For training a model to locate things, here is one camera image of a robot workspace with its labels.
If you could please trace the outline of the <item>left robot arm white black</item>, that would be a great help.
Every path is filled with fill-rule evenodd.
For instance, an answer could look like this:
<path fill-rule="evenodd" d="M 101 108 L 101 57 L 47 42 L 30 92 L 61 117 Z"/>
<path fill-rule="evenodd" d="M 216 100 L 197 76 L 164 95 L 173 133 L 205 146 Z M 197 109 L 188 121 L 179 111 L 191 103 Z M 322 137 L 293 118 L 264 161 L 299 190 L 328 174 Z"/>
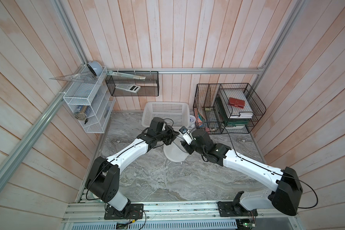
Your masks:
<path fill-rule="evenodd" d="M 157 147 L 170 145 L 179 135 L 164 119 L 153 118 L 150 126 L 123 150 L 109 157 L 98 157 L 92 164 L 85 188 L 106 204 L 119 217 L 130 212 L 130 200 L 119 192 L 120 174 L 138 157 Z"/>

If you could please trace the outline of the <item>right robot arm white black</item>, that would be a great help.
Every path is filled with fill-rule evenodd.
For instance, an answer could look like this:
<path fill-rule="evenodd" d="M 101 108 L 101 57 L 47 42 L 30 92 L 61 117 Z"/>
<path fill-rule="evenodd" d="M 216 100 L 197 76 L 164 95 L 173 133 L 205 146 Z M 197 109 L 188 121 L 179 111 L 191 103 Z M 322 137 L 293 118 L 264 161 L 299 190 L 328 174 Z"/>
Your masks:
<path fill-rule="evenodd" d="M 191 132 L 183 126 L 179 132 L 184 138 L 182 146 L 189 154 L 197 152 L 204 162 L 237 170 L 266 187 L 265 190 L 252 195 L 239 192 L 235 198 L 239 207 L 247 211 L 275 208 L 288 216 L 297 215 L 304 181 L 299 179 L 294 169 L 280 169 L 248 158 L 230 146 L 214 143 L 203 129 Z"/>

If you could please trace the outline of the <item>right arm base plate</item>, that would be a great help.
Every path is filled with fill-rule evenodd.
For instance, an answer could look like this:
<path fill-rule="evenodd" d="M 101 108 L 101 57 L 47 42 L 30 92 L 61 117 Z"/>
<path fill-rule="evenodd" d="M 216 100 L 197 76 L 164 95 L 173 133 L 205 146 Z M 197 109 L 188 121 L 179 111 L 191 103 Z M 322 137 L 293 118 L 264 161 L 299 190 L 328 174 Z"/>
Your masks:
<path fill-rule="evenodd" d="M 219 201 L 217 203 L 221 217 L 257 217 L 257 209 L 246 210 L 241 204 Z"/>

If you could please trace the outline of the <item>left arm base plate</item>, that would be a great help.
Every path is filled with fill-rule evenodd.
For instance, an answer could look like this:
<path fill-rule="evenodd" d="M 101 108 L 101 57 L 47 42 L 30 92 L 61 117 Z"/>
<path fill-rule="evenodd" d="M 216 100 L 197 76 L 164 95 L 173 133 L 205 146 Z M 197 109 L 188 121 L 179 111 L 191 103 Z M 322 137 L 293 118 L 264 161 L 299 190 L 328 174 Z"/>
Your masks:
<path fill-rule="evenodd" d="M 104 219 L 106 220 L 119 220 L 119 219 L 131 219 L 138 220 L 144 216 L 143 204 L 127 204 L 122 211 L 118 211 L 111 205 L 106 205 Z"/>

